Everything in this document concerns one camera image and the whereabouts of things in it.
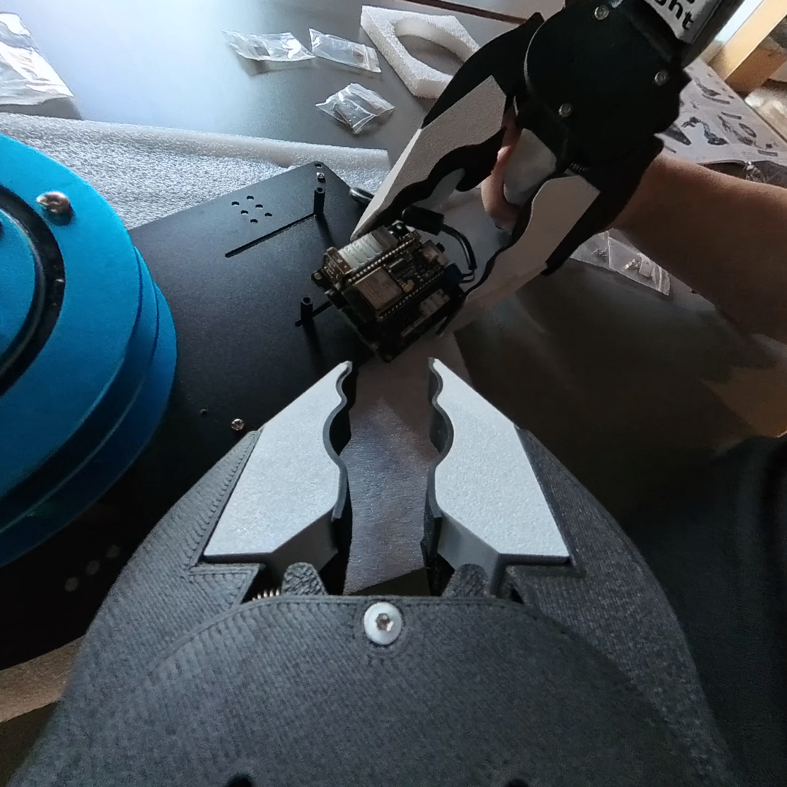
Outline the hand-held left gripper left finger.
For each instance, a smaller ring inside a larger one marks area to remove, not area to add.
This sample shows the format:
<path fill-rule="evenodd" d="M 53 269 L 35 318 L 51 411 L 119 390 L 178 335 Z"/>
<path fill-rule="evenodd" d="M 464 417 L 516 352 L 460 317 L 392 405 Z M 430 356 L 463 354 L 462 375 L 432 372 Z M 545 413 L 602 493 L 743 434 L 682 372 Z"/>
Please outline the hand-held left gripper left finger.
<path fill-rule="evenodd" d="M 202 553 L 213 564 L 259 563 L 282 578 L 308 563 L 344 578 L 352 540 L 349 478 L 353 363 L 329 370 L 259 431 Z"/>

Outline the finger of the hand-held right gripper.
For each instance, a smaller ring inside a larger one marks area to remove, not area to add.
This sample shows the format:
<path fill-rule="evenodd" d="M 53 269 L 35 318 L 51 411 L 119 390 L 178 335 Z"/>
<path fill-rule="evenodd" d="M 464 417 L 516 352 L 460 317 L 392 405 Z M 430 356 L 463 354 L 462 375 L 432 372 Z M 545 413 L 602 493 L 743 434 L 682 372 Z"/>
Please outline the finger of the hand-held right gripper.
<path fill-rule="evenodd" d="M 397 220 L 412 205 L 440 205 L 470 176 L 495 162 L 504 135 L 507 96 L 493 75 L 424 121 L 392 167 L 351 235 L 357 240 Z"/>
<path fill-rule="evenodd" d="M 511 233 L 497 229 L 507 244 L 488 261 L 486 279 L 472 288 L 446 331 L 463 328 L 545 272 L 548 259 L 598 197 L 580 175 L 557 175 L 554 154 L 533 132 L 521 135 L 514 181 L 508 183 L 523 198 L 519 221 Z"/>

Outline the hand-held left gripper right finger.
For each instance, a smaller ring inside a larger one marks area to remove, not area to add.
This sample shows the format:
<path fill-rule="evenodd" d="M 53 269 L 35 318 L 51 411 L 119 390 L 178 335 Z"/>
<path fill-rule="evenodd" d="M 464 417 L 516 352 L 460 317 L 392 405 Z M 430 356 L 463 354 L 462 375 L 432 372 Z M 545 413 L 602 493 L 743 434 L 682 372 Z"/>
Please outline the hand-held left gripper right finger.
<path fill-rule="evenodd" d="M 422 555 L 441 595 L 463 566 L 493 592 L 509 566 L 567 567 L 569 543 L 523 432 L 437 358 L 428 360 L 430 440 Z"/>

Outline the black metal base plate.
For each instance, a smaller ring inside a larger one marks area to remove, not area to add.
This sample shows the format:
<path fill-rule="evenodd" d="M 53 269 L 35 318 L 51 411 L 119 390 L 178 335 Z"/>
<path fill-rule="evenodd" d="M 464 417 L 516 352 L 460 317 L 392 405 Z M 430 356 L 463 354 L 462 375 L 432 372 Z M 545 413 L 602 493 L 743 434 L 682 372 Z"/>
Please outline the black metal base plate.
<path fill-rule="evenodd" d="M 323 161 L 131 230 L 172 312 L 168 410 L 145 451 L 80 517 L 2 568 L 1 667 L 84 635 L 123 564 L 192 485 L 342 360 L 370 358 L 311 274 L 361 212 Z"/>

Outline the black circuit board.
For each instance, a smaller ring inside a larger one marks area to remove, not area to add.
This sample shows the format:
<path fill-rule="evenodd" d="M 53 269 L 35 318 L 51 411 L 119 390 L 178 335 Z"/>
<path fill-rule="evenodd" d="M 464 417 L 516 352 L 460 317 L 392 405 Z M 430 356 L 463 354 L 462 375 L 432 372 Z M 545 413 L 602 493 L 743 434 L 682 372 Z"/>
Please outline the black circuit board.
<path fill-rule="evenodd" d="M 478 262 L 467 237 L 441 216 L 394 221 L 330 247 L 311 280 L 358 338 L 391 362 L 464 304 Z"/>

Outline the person's right forearm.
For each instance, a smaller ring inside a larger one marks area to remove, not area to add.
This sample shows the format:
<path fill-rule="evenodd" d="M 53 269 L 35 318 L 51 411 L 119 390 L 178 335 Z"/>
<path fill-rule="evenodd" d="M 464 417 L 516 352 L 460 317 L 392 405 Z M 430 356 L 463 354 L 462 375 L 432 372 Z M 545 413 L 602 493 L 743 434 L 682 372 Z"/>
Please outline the person's right forearm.
<path fill-rule="evenodd" d="M 610 228 L 739 329 L 786 343 L 786 190 L 664 154 Z"/>

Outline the dark desk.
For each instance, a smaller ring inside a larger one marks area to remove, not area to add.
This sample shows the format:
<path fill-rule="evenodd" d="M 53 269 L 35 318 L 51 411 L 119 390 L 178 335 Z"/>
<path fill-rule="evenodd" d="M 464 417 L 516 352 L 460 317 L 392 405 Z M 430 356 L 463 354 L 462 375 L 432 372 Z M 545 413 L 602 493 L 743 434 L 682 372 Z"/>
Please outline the dark desk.
<path fill-rule="evenodd" d="M 381 58 L 367 73 L 322 58 L 263 64 L 235 54 L 222 31 L 290 32 L 310 45 L 310 28 L 371 43 L 362 5 L 436 14 L 407 2 L 2 2 L 73 93 L 45 114 L 85 121 L 217 132 L 332 146 L 384 149 L 391 163 L 434 103 L 413 96 Z M 395 107 L 353 135 L 316 109 L 348 84 Z M 665 415 L 680 432 L 731 415 L 744 434 L 785 432 L 785 348 L 744 340 L 697 296 L 700 317 L 674 290 L 675 305 L 591 265 L 556 275 L 457 332 L 472 381 L 528 428 L 553 419 L 559 433 L 580 419 L 601 424 Z"/>

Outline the person's right hand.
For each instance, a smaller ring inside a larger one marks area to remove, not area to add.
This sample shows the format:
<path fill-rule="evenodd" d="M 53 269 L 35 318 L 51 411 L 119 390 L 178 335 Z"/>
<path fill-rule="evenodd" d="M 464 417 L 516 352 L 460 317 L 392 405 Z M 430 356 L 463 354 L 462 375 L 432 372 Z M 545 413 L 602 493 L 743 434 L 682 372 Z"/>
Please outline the person's right hand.
<path fill-rule="evenodd" d="M 485 212 L 500 231 L 511 233 L 523 210 L 523 198 L 514 185 L 514 164 L 521 140 L 521 129 L 516 122 L 514 109 L 509 109 L 503 119 L 504 136 L 497 152 L 492 172 L 481 184 L 481 199 Z"/>

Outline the small clear plastic bag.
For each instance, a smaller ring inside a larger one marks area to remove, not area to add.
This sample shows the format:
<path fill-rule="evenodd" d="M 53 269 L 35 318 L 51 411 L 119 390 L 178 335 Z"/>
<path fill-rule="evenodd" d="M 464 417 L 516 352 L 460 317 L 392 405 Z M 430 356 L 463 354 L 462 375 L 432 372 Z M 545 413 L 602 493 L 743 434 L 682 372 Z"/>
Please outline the small clear plastic bag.
<path fill-rule="evenodd" d="M 222 31 L 222 36 L 235 54 L 248 61 L 294 64 L 316 57 L 290 32 L 243 34 Z"/>
<path fill-rule="evenodd" d="M 353 135 L 383 123 L 395 107 L 378 92 L 358 83 L 348 84 L 316 104 L 316 109 L 332 118 Z"/>
<path fill-rule="evenodd" d="M 315 57 L 367 73 L 382 72 L 379 55 L 373 47 L 314 28 L 310 28 L 309 34 L 311 51 Z"/>

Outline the pile of small screw bags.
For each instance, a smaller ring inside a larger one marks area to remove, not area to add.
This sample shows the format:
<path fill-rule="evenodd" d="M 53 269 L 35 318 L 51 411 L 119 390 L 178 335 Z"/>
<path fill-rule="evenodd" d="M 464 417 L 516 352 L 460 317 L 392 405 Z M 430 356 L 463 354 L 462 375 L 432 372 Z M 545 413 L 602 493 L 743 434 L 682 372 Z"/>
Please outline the pile of small screw bags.
<path fill-rule="evenodd" d="M 671 294 L 671 277 L 660 265 L 618 231 L 596 234 L 586 242 L 589 259 L 665 297 Z"/>

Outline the white foam packing block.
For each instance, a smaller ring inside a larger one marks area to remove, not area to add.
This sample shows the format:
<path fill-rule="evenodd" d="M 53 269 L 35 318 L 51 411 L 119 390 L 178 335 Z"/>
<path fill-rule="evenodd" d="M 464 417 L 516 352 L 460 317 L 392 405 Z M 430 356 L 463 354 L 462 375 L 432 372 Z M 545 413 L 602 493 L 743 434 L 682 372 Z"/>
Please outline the white foam packing block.
<path fill-rule="evenodd" d="M 453 15 L 405 12 L 379 6 L 361 8 L 360 26 L 415 97 L 435 100 L 452 76 L 438 71 L 414 57 L 402 43 L 403 36 L 414 36 L 438 45 L 465 63 L 479 45 Z"/>

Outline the printed instruction sheet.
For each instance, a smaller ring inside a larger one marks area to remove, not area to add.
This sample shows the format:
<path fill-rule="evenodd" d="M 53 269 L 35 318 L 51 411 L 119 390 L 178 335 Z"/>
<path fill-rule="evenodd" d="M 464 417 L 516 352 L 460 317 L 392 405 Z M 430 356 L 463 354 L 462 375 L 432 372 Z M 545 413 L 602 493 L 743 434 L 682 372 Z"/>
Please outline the printed instruction sheet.
<path fill-rule="evenodd" d="M 662 134 L 664 151 L 695 164 L 786 165 L 786 144 L 702 60 L 687 68 L 678 118 Z"/>

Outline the cardboard box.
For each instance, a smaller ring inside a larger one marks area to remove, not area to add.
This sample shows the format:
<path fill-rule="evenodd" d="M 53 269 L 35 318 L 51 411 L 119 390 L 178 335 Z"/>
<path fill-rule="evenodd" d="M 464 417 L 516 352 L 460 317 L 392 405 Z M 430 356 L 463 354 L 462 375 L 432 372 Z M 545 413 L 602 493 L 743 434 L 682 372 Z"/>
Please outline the cardboard box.
<path fill-rule="evenodd" d="M 714 69 L 729 87 L 747 94 L 785 64 L 785 50 L 769 36 L 785 18 L 786 1 L 745 2 L 739 11 L 746 14 L 714 59 Z"/>

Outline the large clear plastic bag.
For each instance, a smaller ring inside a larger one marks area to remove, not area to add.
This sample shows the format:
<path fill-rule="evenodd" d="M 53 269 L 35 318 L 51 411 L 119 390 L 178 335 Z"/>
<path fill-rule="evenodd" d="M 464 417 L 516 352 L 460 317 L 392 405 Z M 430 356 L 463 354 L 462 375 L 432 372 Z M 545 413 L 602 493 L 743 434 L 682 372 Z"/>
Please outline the large clear plastic bag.
<path fill-rule="evenodd" d="M 21 18 L 1 13 L 1 105 L 32 107 L 73 98 Z"/>

